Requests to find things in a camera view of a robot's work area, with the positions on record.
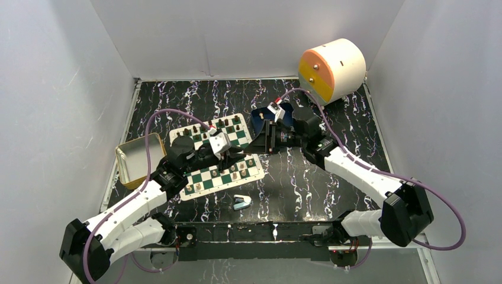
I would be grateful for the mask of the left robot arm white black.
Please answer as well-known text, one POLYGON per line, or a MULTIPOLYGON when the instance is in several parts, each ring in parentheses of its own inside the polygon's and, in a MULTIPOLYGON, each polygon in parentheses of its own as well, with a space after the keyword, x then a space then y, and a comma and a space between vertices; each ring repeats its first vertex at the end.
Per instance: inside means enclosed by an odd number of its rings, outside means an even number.
POLYGON ((140 189, 97 216, 68 223, 59 257, 82 283, 95 283, 113 262, 140 247, 172 245, 177 231, 169 217, 154 214, 139 225, 135 222, 185 189, 189 173, 211 166, 226 170, 245 156, 224 133, 199 147, 188 136, 174 139, 140 189))

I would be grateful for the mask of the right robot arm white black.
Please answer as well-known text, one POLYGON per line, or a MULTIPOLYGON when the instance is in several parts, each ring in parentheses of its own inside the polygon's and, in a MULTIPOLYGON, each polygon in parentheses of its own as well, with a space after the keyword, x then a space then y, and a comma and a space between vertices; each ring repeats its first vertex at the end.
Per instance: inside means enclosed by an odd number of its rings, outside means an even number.
POLYGON ((320 119, 313 111, 294 109, 289 103, 259 108, 252 111, 252 124, 255 138, 245 153, 276 154, 287 147, 298 147, 310 163, 340 176, 379 207, 344 212, 331 227, 307 237, 311 243, 348 245, 365 235, 386 237, 405 247, 433 222, 432 209, 421 186, 379 175, 375 167, 351 156, 320 128, 320 119))

